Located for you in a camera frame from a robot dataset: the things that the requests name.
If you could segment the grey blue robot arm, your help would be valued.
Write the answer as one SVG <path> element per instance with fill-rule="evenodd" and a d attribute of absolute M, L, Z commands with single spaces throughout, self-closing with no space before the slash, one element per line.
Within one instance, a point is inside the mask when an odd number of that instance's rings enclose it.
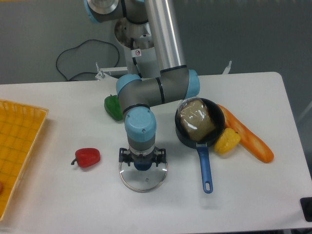
<path fill-rule="evenodd" d="M 146 171 L 166 162 L 155 146 L 156 119 L 151 107 L 191 98 L 200 90 L 199 78 L 187 68 L 171 0 L 87 0 L 94 22 L 116 20 L 115 37 L 124 47 L 128 73 L 116 83 L 128 149 L 119 161 Z"/>

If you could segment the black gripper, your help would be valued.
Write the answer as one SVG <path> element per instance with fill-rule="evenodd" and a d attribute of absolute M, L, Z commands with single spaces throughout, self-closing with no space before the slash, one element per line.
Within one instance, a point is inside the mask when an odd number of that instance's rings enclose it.
<path fill-rule="evenodd" d="M 119 163 L 126 163 L 128 166 L 130 166 L 132 162 L 149 163 L 153 160 L 156 167 L 158 167 L 159 164 L 166 164 L 166 149 L 158 147 L 148 151 L 135 151 L 134 149 L 126 148 L 119 149 Z"/>

